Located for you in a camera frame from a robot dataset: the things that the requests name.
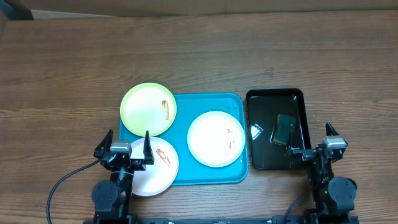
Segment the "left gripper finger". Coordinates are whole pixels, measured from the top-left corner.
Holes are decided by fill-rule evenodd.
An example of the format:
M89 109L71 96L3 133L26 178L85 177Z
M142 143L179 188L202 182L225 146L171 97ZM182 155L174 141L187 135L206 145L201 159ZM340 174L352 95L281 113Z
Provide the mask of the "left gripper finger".
M154 165L154 155L150 146L150 134L148 131L146 131L146 135L144 138L143 154L145 165Z
M110 129L104 139L95 148L93 156L97 159L102 159L104 154L110 150L113 142L113 130Z

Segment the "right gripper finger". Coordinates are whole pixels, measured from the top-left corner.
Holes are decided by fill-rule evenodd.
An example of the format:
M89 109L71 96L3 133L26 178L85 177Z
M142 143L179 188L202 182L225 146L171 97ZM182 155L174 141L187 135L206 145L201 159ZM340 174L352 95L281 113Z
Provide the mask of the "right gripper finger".
M289 138L286 144L286 150L293 150L299 148L299 142L296 137L294 125L290 125Z
M325 130L327 136L338 136L338 132L334 129L330 122L325 124Z

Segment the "green and yellow sponge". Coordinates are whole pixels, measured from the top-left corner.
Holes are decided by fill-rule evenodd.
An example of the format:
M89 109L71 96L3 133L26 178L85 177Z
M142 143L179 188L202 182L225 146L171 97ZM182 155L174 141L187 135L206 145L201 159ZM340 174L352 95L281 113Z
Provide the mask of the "green and yellow sponge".
M286 146L289 143L292 127L295 124L295 118L286 114L278 114L272 134L272 142Z

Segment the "white plate with red stain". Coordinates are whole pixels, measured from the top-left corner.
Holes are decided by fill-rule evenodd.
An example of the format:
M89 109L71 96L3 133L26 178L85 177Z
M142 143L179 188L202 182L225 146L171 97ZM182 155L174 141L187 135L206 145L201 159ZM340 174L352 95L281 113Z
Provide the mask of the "white plate with red stain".
M168 189L179 169L177 152L170 143L150 137L150 146L154 164L146 165L145 171L135 171L132 182L132 193L141 197L154 196Z

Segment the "white plate with small stains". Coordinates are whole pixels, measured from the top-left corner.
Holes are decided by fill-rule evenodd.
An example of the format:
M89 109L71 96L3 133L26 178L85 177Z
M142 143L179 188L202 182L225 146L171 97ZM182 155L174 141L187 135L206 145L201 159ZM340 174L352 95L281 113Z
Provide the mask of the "white plate with small stains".
M236 161L246 144L243 126L232 115L209 111L192 122L187 145L192 156L208 167L224 167Z

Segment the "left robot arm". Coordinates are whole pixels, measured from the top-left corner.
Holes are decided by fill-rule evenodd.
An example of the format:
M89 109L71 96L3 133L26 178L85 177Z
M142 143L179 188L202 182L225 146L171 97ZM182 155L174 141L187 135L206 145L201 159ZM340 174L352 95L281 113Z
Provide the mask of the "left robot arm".
M139 217L130 212L134 173L145 171L147 165L154 164L150 146L150 136L146 133L144 157L133 159L129 141L113 141L113 130L94 150L94 157L109 170L110 178L98 182L92 190L91 198L95 205L93 223L140 223Z

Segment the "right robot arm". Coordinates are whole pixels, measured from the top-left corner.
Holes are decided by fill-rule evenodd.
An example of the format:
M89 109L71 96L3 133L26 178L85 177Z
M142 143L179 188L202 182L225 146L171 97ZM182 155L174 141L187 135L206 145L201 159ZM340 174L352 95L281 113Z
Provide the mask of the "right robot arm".
M343 158L348 143L330 123L325 124L326 136L313 149L292 147L294 127L290 127L286 154L303 162L310 182L310 189L296 199L287 209L284 223L358 223L349 213L354 210L358 186L347 177L336 177L332 163ZM292 209L309 195L313 196L314 208L301 216L291 216Z

